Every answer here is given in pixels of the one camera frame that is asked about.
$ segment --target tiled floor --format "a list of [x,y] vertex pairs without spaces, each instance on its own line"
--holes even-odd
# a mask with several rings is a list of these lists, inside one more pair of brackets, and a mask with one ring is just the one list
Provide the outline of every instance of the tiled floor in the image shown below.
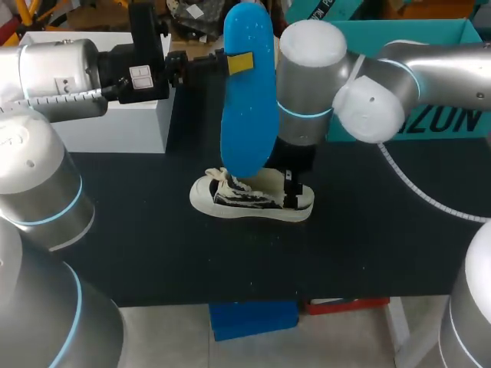
[[[433,297],[403,298],[410,329]],[[215,342],[206,305],[122,309],[125,368],[394,368],[383,310],[302,316],[296,328]],[[437,349],[418,368],[441,368]]]

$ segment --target white cable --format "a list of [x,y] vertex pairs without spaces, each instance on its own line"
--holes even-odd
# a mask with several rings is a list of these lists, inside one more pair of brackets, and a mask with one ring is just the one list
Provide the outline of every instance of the white cable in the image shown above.
[[13,102],[7,102],[0,106],[0,113],[7,113],[18,109],[19,107],[33,107],[37,105],[55,105],[66,104],[69,102],[78,102],[85,100],[96,100],[102,97],[102,90],[97,88],[95,90],[88,90],[87,92],[77,92],[74,94],[60,94],[58,96],[43,96],[33,97],[25,100],[18,100]]
[[402,172],[402,170],[399,168],[399,166],[395,163],[394,159],[389,154],[389,151],[387,151],[387,148],[385,148],[385,145],[383,143],[379,143],[378,148],[381,150],[382,154],[384,155],[385,159],[389,163],[390,167],[392,167],[392,169],[394,169],[394,171],[400,177],[400,179],[404,182],[404,184],[406,184],[413,192],[418,194],[419,197],[424,199],[426,202],[430,203],[432,206],[438,208],[441,211],[448,213],[449,215],[460,217],[462,219],[469,220],[469,221],[485,223],[485,222],[488,222],[489,220],[491,220],[491,218],[488,218],[488,217],[474,216],[474,215],[470,215],[470,214],[465,213],[465,212],[451,209],[450,207],[447,207],[446,205],[443,205],[440,202],[434,200],[433,198],[431,198],[429,195],[424,193],[421,189],[419,189],[416,185],[414,185],[413,182],[411,182],[409,180],[409,178]]

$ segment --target blue box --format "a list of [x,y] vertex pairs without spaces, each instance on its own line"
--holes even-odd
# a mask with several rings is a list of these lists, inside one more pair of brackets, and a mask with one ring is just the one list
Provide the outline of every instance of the blue box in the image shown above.
[[210,304],[215,341],[285,330],[298,323],[295,301]]
[[[427,44],[462,44],[481,42],[472,23],[466,19],[410,21],[332,21],[341,29],[348,49],[376,56],[382,47],[394,40],[412,40]],[[451,107],[419,106],[407,118],[393,140],[438,140],[482,138],[491,131],[491,113]],[[329,142],[353,141],[333,117]]]

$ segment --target yellow tag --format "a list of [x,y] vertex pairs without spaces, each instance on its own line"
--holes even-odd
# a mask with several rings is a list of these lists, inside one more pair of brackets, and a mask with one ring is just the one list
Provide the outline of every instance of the yellow tag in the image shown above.
[[252,52],[236,56],[227,56],[227,61],[229,63],[229,75],[254,68]]

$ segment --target shoe sole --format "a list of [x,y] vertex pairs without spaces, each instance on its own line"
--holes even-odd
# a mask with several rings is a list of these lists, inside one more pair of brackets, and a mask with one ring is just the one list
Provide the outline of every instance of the shoe sole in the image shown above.
[[189,201],[198,211],[221,219],[239,219],[242,217],[260,217],[264,219],[274,219],[285,222],[302,222],[310,216],[314,207],[314,200],[306,209],[249,209],[246,207],[232,207],[216,204],[211,195],[200,195],[198,185],[200,180],[207,180],[203,177],[196,180],[189,192]]

